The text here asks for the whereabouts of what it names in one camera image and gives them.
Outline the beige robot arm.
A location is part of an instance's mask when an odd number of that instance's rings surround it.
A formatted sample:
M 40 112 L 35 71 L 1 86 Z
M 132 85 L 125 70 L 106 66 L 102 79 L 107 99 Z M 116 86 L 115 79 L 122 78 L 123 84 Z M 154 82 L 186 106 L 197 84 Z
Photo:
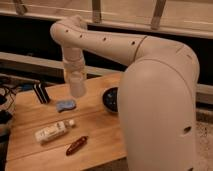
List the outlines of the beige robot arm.
M 84 83 L 84 50 L 127 67 L 118 88 L 118 115 L 130 171 L 197 171 L 196 85 L 199 62 L 184 43 L 147 35 L 89 31 L 72 16 L 50 34 L 63 52 L 65 80 L 75 96 Z

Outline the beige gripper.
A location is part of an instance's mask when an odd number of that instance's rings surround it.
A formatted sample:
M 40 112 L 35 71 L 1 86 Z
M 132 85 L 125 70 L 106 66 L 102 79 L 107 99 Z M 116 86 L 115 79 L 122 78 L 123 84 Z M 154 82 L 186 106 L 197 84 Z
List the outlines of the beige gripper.
M 64 62 L 64 79 L 70 87 L 70 93 L 74 98 L 80 98 L 85 95 L 85 63 L 82 61 Z

